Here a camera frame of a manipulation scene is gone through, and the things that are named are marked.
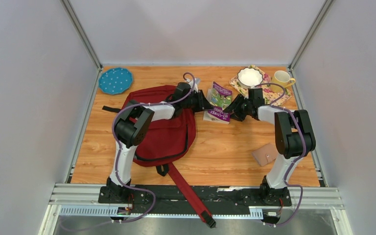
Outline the purple treehouse book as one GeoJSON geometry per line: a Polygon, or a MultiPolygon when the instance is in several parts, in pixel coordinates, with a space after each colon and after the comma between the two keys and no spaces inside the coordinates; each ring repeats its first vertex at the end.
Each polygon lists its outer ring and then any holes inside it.
{"type": "Polygon", "coordinates": [[[230,123],[230,114],[223,112],[232,102],[232,91],[228,90],[213,81],[212,87],[208,89],[207,100],[213,106],[212,109],[204,112],[203,120],[230,123]]]}

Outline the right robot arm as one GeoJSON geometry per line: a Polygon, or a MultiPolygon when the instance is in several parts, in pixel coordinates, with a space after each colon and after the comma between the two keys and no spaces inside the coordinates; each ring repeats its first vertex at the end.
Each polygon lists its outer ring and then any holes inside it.
{"type": "Polygon", "coordinates": [[[224,112],[234,120],[244,121],[250,116],[274,125],[278,154],[259,188],[262,203],[274,204],[280,196],[285,195],[290,175],[299,161],[316,147],[308,112],[267,105],[262,88],[249,89],[248,97],[239,94],[224,112]]]}

